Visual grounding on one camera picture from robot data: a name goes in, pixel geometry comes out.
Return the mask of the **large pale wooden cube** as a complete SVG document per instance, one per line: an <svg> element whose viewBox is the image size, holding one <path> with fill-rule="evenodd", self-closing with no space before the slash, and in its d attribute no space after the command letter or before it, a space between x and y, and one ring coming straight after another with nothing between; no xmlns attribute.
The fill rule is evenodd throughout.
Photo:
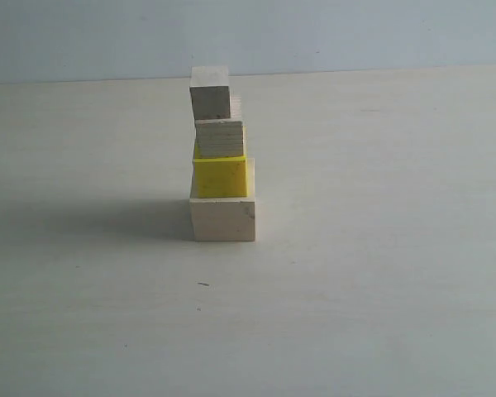
<svg viewBox="0 0 496 397"><path fill-rule="evenodd" d="M192 175L189 209L197 242L253 242L255 240L255 159L248 158L246 197L199 198Z"/></svg>

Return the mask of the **small pale wooden cube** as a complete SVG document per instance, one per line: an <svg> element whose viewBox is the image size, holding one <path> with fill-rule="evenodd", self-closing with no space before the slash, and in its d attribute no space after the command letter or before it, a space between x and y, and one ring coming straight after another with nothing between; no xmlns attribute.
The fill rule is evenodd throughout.
<svg viewBox="0 0 496 397"><path fill-rule="evenodd" d="M189 92L195 120L231 117L229 69L221 66L194 66Z"/></svg>

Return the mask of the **medium striped wooden cube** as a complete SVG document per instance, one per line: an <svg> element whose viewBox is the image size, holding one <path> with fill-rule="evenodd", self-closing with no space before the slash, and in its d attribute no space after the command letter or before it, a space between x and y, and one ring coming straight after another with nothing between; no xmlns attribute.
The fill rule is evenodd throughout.
<svg viewBox="0 0 496 397"><path fill-rule="evenodd" d="M246 153L246 127L241 111L241 97L230 100L231 117L196 120L196 144L202 158L237 157Z"/></svg>

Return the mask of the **yellow cube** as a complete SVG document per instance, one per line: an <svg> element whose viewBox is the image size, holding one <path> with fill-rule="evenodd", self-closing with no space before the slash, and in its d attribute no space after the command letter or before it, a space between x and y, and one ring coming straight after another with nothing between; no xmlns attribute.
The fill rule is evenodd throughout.
<svg viewBox="0 0 496 397"><path fill-rule="evenodd" d="M246 154L203 157L198 143L193 147L191 195L197 199L247 197L249 193Z"/></svg>

